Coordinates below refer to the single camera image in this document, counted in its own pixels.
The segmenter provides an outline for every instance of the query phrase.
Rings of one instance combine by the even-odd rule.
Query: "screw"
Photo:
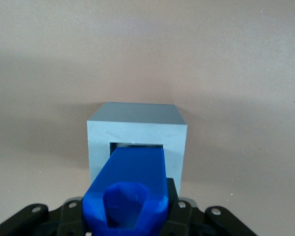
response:
[[[184,202],[178,202],[178,206],[180,208],[186,208],[187,207],[186,203],[184,203]]]
[[[213,215],[220,215],[220,214],[222,214],[222,212],[219,209],[217,209],[217,208],[212,208],[211,209],[211,212],[212,212]]]
[[[72,202],[69,204],[69,208],[74,208],[76,207],[78,204],[76,202]]]
[[[34,207],[31,212],[32,213],[36,213],[36,212],[39,212],[41,210],[41,206],[37,206],[37,207]]]

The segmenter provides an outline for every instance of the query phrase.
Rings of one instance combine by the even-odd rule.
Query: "blue 3d printed part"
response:
[[[161,147],[118,147],[83,197],[96,236],[157,236],[167,220],[168,189]]]

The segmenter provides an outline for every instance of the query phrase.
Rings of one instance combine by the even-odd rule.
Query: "gray block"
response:
[[[91,182],[115,146],[162,145],[166,176],[174,178],[179,193],[187,124],[175,105],[107,102],[87,126]]]

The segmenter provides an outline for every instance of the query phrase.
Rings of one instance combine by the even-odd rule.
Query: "gray box top face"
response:
[[[106,102],[89,120],[186,125],[172,104]]]

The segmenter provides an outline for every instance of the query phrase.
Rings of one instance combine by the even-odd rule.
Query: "beige wall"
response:
[[[177,105],[181,195],[295,236],[295,0],[0,0],[0,222],[85,193],[105,101]]]

